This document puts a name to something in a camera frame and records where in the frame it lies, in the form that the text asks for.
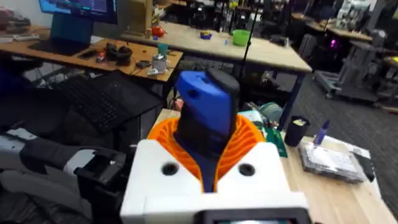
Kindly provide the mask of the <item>white orange right gripper right finger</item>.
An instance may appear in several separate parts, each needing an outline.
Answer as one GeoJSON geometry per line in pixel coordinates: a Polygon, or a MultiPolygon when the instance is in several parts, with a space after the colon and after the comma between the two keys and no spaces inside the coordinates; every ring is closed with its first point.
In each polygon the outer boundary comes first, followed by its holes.
{"type": "Polygon", "coordinates": [[[291,190],[278,150],[252,121],[236,116],[216,166],[214,208],[291,208],[308,211],[302,192],[291,190]]]}

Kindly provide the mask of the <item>white orange right gripper left finger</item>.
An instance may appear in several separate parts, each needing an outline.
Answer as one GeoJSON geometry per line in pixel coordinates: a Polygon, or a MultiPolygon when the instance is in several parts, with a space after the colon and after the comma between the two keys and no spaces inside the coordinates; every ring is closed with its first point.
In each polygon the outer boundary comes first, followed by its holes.
{"type": "Polygon", "coordinates": [[[174,138],[177,121],[161,121],[138,143],[120,209],[123,223],[192,223],[206,207],[200,168],[174,138]]]}

